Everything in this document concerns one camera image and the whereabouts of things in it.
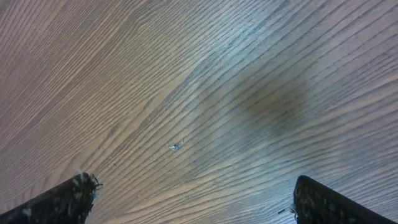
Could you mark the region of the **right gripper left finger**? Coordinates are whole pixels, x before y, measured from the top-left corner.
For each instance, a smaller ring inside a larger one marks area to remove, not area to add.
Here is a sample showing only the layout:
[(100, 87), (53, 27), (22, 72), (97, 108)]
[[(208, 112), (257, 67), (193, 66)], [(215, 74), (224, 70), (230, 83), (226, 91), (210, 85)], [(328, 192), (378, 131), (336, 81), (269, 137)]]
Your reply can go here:
[(82, 172), (1, 214), (1, 224), (85, 224), (102, 187)]

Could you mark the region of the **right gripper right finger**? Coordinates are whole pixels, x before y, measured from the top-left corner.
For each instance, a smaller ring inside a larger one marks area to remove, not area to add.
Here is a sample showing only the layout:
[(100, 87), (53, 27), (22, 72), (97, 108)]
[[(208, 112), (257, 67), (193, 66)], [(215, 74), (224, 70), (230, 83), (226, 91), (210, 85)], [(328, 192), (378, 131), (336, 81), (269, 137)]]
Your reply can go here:
[(397, 224), (306, 175), (298, 177), (293, 196), (297, 224)]

